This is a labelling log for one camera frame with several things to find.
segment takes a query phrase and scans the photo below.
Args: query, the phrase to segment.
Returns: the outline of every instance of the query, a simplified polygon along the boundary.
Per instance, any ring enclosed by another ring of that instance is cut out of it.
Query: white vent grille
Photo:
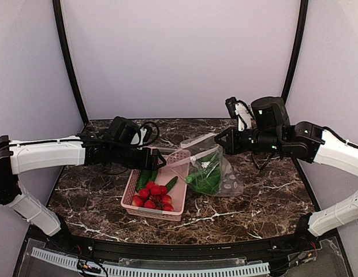
[[[49,252],[45,249],[34,247],[32,257],[46,261],[72,271],[76,268],[77,259],[74,257],[63,256]],[[201,269],[201,270],[159,270],[159,269],[140,269],[119,267],[115,265],[103,265],[110,277],[249,277],[269,274],[269,263],[254,265],[243,265],[240,267],[221,268],[221,269]],[[93,274],[95,276],[105,276],[105,273]]]

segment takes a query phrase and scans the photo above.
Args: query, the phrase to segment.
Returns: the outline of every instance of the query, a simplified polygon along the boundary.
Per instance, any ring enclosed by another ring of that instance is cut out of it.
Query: green cucumber
[[[148,183],[148,180],[151,178],[152,171],[151,170],[142,170],[140,172],[137,186],[135,187],[135,191],[139,192],[140,189],[144,189]]]
[[[156,181],[157,174],[158,174],[158,170],[152,171],[152,175],[151,175],[151,177],[150,177],[150,179],[149,179],[148,181],[149,181],[149,182],[154,182],[154,181]]]
[[[171,191],[171,189],[175,186],[175,184],[177,183],[179,177],[175,176],[173,179],[171,179],[166,185],[165,187],[167,188],[167,192]]]

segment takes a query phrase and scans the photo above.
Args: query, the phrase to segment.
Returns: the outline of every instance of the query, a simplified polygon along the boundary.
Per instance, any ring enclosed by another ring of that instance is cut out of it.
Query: brown marble surface
[[[157,119],[160,147],[176,147],[182,140],[234,126],[231,119]],[[86,132],[107,128],[110,121],[92,121]],[[220,198],[188,188],[181,222],[128,215],[120,201],[130,170],[114,166],[68,166],[50,201],[72,233],[90,238],[141,244],[218,244],[270,238],[294,232],[298,218],[313,205],[290,159],[274,158],[261,172],[250,154],[227,156],[244,193]]]

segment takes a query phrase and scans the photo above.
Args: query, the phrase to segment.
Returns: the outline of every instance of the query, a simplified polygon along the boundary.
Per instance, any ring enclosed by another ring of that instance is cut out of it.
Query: clear plastic bag
[[[216,134],[206,134],[183,141],[178,151],[185,149],[191,156],[169,165],[175,167],[189,163],[189,175],[180,176],[194,191],[210,196],[235,197],[243,193],[244,186],[234,174],[232,165],[223,157],[220,145],[214,142]]]

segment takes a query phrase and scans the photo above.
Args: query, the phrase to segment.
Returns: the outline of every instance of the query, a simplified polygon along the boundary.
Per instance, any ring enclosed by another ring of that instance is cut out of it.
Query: pink plastic crate
[[[167,164],[171,164],[177,162],[178,160],[185,159],[190,155],[191,153],[188,150],[182,150],[173,156],[165,156],[165,158],[167,159]],[[175,173],[171,168],[161,168],[158,172],[155,183],[158,185],[166,185],[171,179],[173,179],[175,176],[178,176],[179,174],[182,176],[187,176],[189,171],[189,164],[183,164],[182,166],[177,166],[174,169],[176,172],[178,172],[178,174]],[[139,174],[140,170],[132,170],[124,191],[124,195],[122,196],[121,205],[126,209],[126,211],[131,215],[144,216],[146,218],[180,221],[184,210],[185,194],[187,192],[187,184],[185,181],[179,176],[178,182],[168,193],[168,195],[173,200],[172,206],[174,211],[159,211],[157,209],[147,209],[131,205],[132,197],[138,194],[135,191],[135,187],[137,185]]]

